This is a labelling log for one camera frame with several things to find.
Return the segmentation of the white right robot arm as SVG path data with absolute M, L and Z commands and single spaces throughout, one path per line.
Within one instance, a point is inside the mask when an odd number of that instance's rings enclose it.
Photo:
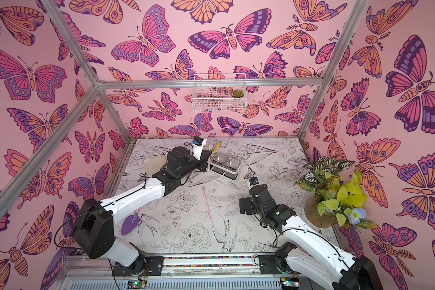
M 256 215 L 262 227 L 286 238 L 275 253 L 281 272 L 305 275 L 326 290 L 381 290 L 373 262 L 356 257 L 315 232 L 295 211 L 277 204 L 266 184 L 253 185 L 249 196 L 239 199 L 243 215 Z

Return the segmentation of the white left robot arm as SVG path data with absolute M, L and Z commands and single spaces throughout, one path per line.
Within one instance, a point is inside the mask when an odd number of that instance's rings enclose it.
M 136 273 L 141 271 L 145 255 L 117 236 L 115 226 L 135 210 L 182 186 L 192 172 L 205 172 L 211 153 L 202 146 L 195 146 L 192 152 L 182 146 L 173 148 L 161 169 L 139 186 L 112 198 L 85 201 L 72 226 L 71 237 L 90 259 L 106 258 L 133 268 Z

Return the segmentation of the yellow toothbrush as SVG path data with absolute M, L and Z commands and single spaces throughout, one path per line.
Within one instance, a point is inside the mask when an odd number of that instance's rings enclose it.
M 212 152 L 216 152 L 217 149 L 218 149 L 220 146 L 221 146 L 221 142 L 218 141 L 218 142 L 214 145 Z

